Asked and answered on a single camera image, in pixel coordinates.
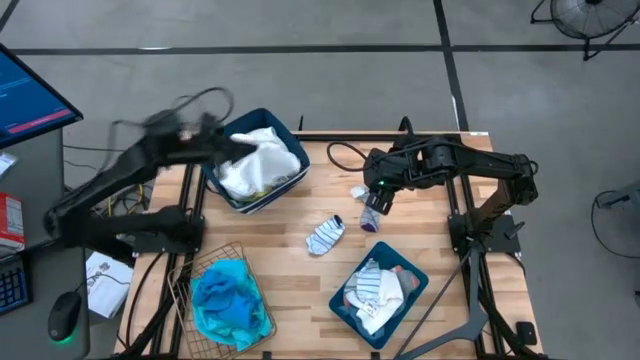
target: computer monitor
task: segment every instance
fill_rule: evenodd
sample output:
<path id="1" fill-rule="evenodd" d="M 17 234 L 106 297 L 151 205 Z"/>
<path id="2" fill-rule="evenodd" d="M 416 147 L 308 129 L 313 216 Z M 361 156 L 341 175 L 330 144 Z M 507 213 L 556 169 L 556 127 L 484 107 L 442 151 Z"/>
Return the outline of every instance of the computer monitor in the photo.
<path id="1" fill-rule="evenodd" d="M 82 113 L 0 44 L 0 149 L 82 120 Z"/>

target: metal wire rack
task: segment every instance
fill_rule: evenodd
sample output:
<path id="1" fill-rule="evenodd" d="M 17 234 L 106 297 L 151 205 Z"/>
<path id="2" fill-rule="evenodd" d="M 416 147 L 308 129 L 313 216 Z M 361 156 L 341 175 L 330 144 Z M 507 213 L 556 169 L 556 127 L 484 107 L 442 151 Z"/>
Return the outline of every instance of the metal wire rack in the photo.
<path id="1" fill-rule="evenodd" d="M 260 341 L 256 342 L 244 351 L 237 351 L 234 346 L 220 344 L 209 340 L 207 337 L 200 334 L 195 326 L 195 320 L 193 317 L 191 306 L 190 279 L 201 277 L 213 263 L 220 259 L 243 259 L 246 262 L 249 275 L 253 277 L 253 279 L 256 281 L 256 284 L 258 285 L 258 291 L 260 291 L 260 296 L 262 297 L 265 312 L 271 320 L 271 324 L 273 325 L 273 328 L 269 335 L 263 337 L 262 339 L 260 339 Z M 189 279 L 180 279 L 183 268 L 185 268 L 187 274 L 190 270 L 191 276 Z M 184 337 L 192 359 L 232 359 L 265 342 L 269 338 L 273 337 L 276 333 L 276 323 L 273 319 L 271 311 L 269 310 L 269 305 L 267 304 L 264 293 L 260 288 L 260 284 L 258 283 L 253 273 L 251 264 L 244 254 L 244 249 L 239 242 L 233 242 L 224 245 L 205 255 L 201 255 L 195 258 L 191 262 L 176 267 L 167 275 L 167 281 L 170 285 L 169 288 L 171 289 L 171 296 L 173 297 L 173 300 L 178 308 L 178 316 L 180 319 L 180 325 L 182 326 L 182 336 Z"/>

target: gray floor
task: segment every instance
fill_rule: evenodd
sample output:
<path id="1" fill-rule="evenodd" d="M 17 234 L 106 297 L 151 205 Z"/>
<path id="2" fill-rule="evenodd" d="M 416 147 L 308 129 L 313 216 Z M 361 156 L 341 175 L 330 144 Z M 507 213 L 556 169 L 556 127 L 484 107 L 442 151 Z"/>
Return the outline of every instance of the gray floor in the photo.
<path id="1" fill-rule="evenodd" d="M 0 11 L 8 0 L 0 0 Z M 444 1 L 454 45 L 574 44 L 551 25 L 529 25 L 536 0 Z M 21 0 L 0 41 L 14 48 L 422 43 L 440 41 L 430 0 Z M 640 26 L 620 37 L 639 43 Z M 212 85 L 236 95 L 235 115 L 267 107 L 294 127 L 394 129 L 409 115 L 421 130 L 455 130 L 442 54 L 28 56 L 23 58 L 85 113 L 65 142 L 106 146 L 108 123 L 142 120 L 173 98 Z M 640 353 L 638 261 L 594 240 L 593 196 L 640 179 L 640 52 L 456 53 L 471 130 L 494 148 L 540 164 L 540 198 L 514 210 L 528 284 L 547 354 L 634 359 Z M 212 111 L 221 108 L 207 101 Z M 195 112 L 186 113 L 193 117 Z M 138 134 L 122 131 L 117 146 Z M 65 151 L 100 165 L 100 153 Z M 66 168 L 78 185 L 92 172 Z M 605 241 L 640 254 L 627 208 L 599 212 Z M 92 357 L 112 349 L 118 321 L 92 328 Z"/>

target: wooden tabletop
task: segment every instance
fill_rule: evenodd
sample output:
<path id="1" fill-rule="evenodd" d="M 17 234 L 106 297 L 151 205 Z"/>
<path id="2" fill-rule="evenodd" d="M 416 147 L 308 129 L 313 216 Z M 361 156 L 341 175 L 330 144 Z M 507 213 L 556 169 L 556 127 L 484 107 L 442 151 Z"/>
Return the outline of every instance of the wooden tabletop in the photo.
<path id="1" fill-rule="evenodd" d="M 486 133 L 461 133 L 461 137 L 469 146 L 491 150 Z M 384 142 L 352 144 L 365 153 L 374 147 L 387 150 L 390 145 Z M 458 264 L 458 256 L 451 249 L 446 223 L 450 209 L 444 187 L 397 193 L 393 209 L 388 216 L 381 218 L 380 231 L 375 234 L 364 232 L 359 227 L 363 204 L 352 199 L 349 192 L 351 187 L 362 184 L 362 173 L 344 172 L 332 165 L 326 155 L 326 145 L 322 142 L 305 143 L 312 164 L 305 179 L 282 198 L 253 215 L 238 214 L 219 196 L 209 192 L 205 195 L 203 215 L 207 219 L 207 231 L 203 248 L 196 256 L 231 242 L 240 242 L 277 324 L 277 333 L 273 338 L 240 358 L 261 358 L 262 351 L 271 351 L 276 359 L 370 358 L 370 353 L 375 350 L 333 314 L 328 303 L 378 241 L 386 242 L 422 269 L 430 280 L 416 304 L 380 351 L 383 359 L 391 358 Z M 362 159 L 349 149 L 334 147 L 332 150 L 336 160 L 345 166 L 362 165 Z M 178 202 L 183 174 L 184 167 L 174 167 L 158 176 L 151 200 L 152 211 Z M 191 188 L 191 203 L 197 177 L 194 176 Z M 482 204 L 496 187 L 496 181 L 491 179 L 470 177 L 470 182 L 476 206 Z M 464 210 L 459 180 L 456 180 L 456 186 L 459 204 Z M 346 223 L 345 234 L 326 255 L 309 256 L 306 236 L 333 214 L 340 215 Z M 126 319 L 133 294 L 154 257 L 153 254 L 144 255 L 136 262 L 125 316 L 120 326 L 122 337 L 126 334 Z M 165 281 L 166 259 L 167 256 L 163 255 L 144 284 L 134 312 L 132 340 L 144 329 L 158 307 L 160 289 Z M 520 267 L 503 254 L 488 254 L 487 261 L 496 305 L 507 322 L 512 326 L 516 321 L 535 324 Z M 162 341 L 164 352 L 169 349 L 173 314 L 167 317 L 165 323 Z M 460 326 L 467 318 L 464 286 L 461 276 L 458 276 L 408 349 Z M 484 336 L 487 351 L 491 351 L 491 340 L 488 335 Z M 182 340 L 180 358 L 189 359 L 189 344 L 184 338 Z M 532 349 L 542 352 L 540 345 Z M 116 344 L 115 351 L 122 351 L 122 347 Z M 456 340 L 422 358 L 476 357 L 473 343 Z"/>

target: blue basket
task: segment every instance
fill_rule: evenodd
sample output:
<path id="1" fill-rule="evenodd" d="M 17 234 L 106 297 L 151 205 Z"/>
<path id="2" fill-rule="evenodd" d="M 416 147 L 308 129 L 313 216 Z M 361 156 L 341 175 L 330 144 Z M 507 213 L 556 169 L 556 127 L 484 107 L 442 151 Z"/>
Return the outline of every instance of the blue basket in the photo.
<path id="1" fill-rule="evenodd" d="M 261 197 L 260 199 L 254 201 L 253 203 L 246 204 L 240 203 L 234 200 L 224 187 L 220 184 L 220 181 L 215 176 L 214 168 L 212 166 L 203 167 L 203 171 L 211 184 L 216 188 L 216 191 L 220 193 L 227 203 L 236 211 L 241 212 L 243 214 L 251 214 L 255 211 L 258 211 L 265 207 L 267 204 L 271 203 L 273 200 L 285 194 L 287 191 L 291 190 L 297 183 L 299 183 L 302 178 L 309 171 L 309 166 L 311 162 L 309 161 L 309 156 L 302 148 L 300 141 L 296 138 L 289 130 L 284 126 L 280 120 L 278 120 L 272 113 L 270 113 L 266 109 L 256 109 L 248 114 L 245 114 L 231 123 L 224 126 L 224 134 L 232 135 L 232 134 L 246 134 L 256 129 L 273 127 L 276 131 L 276 134 L 284 142 L 287 146 L 287 149 L 293 153 L 298 160 L 300 160 L 300 172 L 287 180 L 284 184 L 279 187 L 273 189 L 269 194 Z"/>
<path id="2" fill-rule="evenodd" d="M 400 325 L 400 322 L 402 321 L 402 319 L 404 319 L 404 316 L 409 312 L 409 309 L 411 309 L 411 307 L 416 302 L 416 300 L 418 300 L 418 297 L 420 297 L 420 294 L 422 294 L 422 291 L 424 291 L 424 289 L 427 287 L 427 284 L 429 284 L 429 278 L 425 273 L 420 271 L 417 267 L 413 266 L 413 264 L 407 261 L 407 259 L 402 257 L 402 255 L 398 254 L 395 250 L 389 247 L 389 245 L 387 245 L 382 241 L 378 242 L 373 247 L 373 249 L 371 249 L 369 254 L 367 254 L 367 256 L 364 258 L 364 260 L 362 260 L 360 265 L 358 265 L 354 273 L 357 271 L 360 271 L 360 269 L 362 269 L 362 267 L 367 263 L 367 261 L 370 258 L 373 258 L 375 261 L 378 262 L 378 264 L 380 265 L 380 269 L 388 270 L 393 268 L 394 266 L 400 265 L 405 270 L 411 270 L 411 272 L 413 272 L 415 276 L 418 278 L 418 280 L 420 281 L 420 285 L 418 286 L 418 288 L 415 291 L 413 291 L 411 295 L 409 295 L 408 299 L 406 299 L 404 309 L 399 314 L 392 317 L 384 325 L 384 336 L 375 341 L 371 341 L 367 339 L 367 337 L 362 336 L 362 334 L 358 332 L 358 328 L 356 327 L 356 323 L 353 320 L 353 318 L 351 318 L 351 316 L 345 315 L 342 311 L 338 309 L 339 307 L 344 306 L 344 300 L 343 300 L 344 284 L 342 285 L 342 287 L 340 287 L 338 292 L 335 295 L 333 295 L 333 297 L 329 301 L 329 308 L 331 309 L 331 311 L 333 311 L 344 322 L 346 322 L 353 329 L 353 331 L 358 333 L 358 335 L 360 335 L 369 345 L 371 345 L 374 349 L 379 350 L 384 347 L 387 341 L 389 341 L 389 339 L 391 338 L 391 335 L 393 335 L 393 332 L 396 330 L 398 325 Z"/>

